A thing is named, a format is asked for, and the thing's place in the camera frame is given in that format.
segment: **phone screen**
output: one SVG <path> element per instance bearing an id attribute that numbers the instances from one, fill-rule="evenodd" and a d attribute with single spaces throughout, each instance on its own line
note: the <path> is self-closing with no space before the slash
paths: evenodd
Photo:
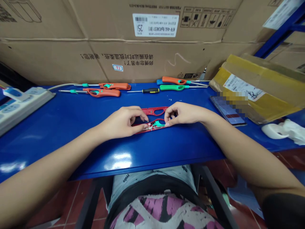
<path id="1" fill-rule="evenodd" d="M 221 96 L 210 96 L 210 99 L 221 115 L 233 126 L 247 125 L 245 120 L 236 112 L 235 109 L 227 104 Z"/>

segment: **blue shelf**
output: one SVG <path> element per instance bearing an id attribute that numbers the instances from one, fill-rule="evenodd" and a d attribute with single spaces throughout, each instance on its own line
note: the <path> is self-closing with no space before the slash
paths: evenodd
<path id="1" fill-rule="evenodd" d="M 288 18 L 288 20 L 270 37 L 270 39 L 254 55 L 265 59 L 294 31 L 305 32 L 305 2 Z"/>

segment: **stacked cardboard boxes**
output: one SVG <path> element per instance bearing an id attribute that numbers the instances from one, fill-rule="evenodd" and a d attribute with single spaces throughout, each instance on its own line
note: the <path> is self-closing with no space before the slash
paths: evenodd
<path id="1" fill-rule="evenodd" d="M 0 61 L 41 85 L 210 79 L 261 47 L 280 3 L 0 0 Z"/>

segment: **white cable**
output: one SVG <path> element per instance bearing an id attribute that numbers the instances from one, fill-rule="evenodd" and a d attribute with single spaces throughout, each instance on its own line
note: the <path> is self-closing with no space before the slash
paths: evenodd
<path id="1" fill-rule="evenodd" d="M 58 88 L 58 87 L 63 87 L 63 86 L 68 86 L 68 85 L 75 85 L 76 83 L 69 83 L 69 84 L 60 84 L 60 85 L 57 85 L 57 86 L 54 86 L 54 87 L 50 87 L 48 88 L 48 90 L 52 90 L 52 89 L 55 89 L 55 88 Z"/>

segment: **screwdriver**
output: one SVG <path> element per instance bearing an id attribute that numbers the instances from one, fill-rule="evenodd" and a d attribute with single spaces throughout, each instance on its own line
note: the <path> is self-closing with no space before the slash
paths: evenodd
<path id="1" fill-rule="evenodd" d="M 158 88 L 149 88 L 149 89 L 143 89 L 142 91 L 129 91 L 129 92 L 159 93 L 160 90 Z"/>
<path id="2" fill-rule="evenodd" d="M 188 86 L 188 85 L 160 85 L 161 91 L 174 90 L 182 91 L 185 88 L 207 88 L 208 86 Z"/>

